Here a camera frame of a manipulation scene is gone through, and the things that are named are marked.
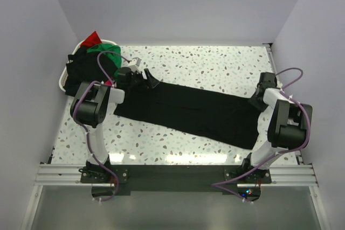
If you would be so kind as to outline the black t-shirt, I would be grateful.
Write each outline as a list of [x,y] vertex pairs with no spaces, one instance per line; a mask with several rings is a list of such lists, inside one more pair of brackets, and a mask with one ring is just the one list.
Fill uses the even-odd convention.
[[162,82],[133,89],[114,114],[251,150],[261,112],[244,97]]

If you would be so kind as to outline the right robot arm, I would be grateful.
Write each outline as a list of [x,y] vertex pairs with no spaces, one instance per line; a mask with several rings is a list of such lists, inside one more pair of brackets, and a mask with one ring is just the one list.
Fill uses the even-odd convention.
[[250,104],[264,111],[273,108],[268,126],[267,140],[256,151],[251,152],[240,166],[240,177],[246,183],[253,183],[259,173],[267,171],[272,163],[283,154],[305,148],[311,135],[313,107],[300,103],[285,94],[278,87],[276,75],[262,72]]

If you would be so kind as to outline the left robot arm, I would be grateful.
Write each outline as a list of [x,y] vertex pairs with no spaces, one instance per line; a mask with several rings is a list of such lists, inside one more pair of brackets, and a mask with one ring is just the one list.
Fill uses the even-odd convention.
[[103,122],[108,105],[122,104],[131,90],[149,90],[157,87],[160,81],[152,76],[149,69],[143,72],[131,67],[119,69],[116,86],[108,86],[98,81],[82,82],[70,107],[73,121],[85,131],[89,157],[87,170],[93,171],[93,177],[100,183],[110,180],[109,154],[103,137]]

